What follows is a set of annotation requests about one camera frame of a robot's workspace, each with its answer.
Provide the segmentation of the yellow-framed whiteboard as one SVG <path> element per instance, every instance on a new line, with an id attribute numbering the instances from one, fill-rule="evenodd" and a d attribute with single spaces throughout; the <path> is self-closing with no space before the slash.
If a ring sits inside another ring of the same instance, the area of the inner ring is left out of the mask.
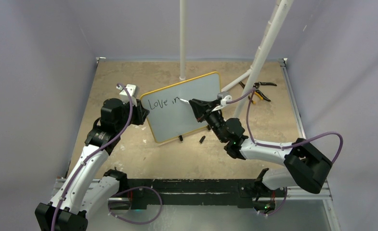
<path id="1" fill-rule="evenodd" d="M 192 108 L 182 99 L 213 101 L 220 92 L 220 74 L 211 72 L 143 94 L 140 101 L 149 110 L 146 120 L 155 142 L 163 143 L 206 127 L 206 122 L 197 122 Z"/>

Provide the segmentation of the black marker cap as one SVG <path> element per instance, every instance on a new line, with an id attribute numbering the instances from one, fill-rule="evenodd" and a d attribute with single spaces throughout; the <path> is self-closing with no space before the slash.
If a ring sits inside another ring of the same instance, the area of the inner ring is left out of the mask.
<path id="1" fill-rule="evenodd" d="M 199 140 L 199 143 L 203 143 L 205 138 L 206 138 L 206 136 L 202 136 L 201 139 Z"/>

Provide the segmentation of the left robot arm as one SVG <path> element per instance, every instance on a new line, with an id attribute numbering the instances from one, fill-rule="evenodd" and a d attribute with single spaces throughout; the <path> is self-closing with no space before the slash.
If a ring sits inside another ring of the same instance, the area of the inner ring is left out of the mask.
<path id="1" fill-rule="evenodd" d="M 84 231 L 89 219 L 111 195 L 128 192 L 127 175 L 110 169 L 90 188 L 95 174 L 111 155 L 129 125 L 142 125 L 149 114 L 141 101 L 107 99 L 95 120 L 82 153 L 63 186 L 47 203 L 39 203 L 35 216 L 42 231 Z"/>

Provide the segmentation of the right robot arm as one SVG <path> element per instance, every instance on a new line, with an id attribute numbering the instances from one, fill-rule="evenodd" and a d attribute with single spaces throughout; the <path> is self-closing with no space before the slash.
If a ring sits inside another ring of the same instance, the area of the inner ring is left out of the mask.
<path id="1" fill-rule="evenodd" d="M 295 142 L 275 143 L 245 135 L 238 118 L 223 118 L 222 109 L 234 103 L 231 96 L 214 101 L 191 99 L 187 103 L 197 122 L 208 124 L 231 158 L 283 165 L 281 169 L 261 171 L 253 188 L 256 194 L 266 196 L 279 188 L 293 186 L 313 194 L 321 191 L 334 162 L 312 144 L 312 139 L 298 138 Z"/>

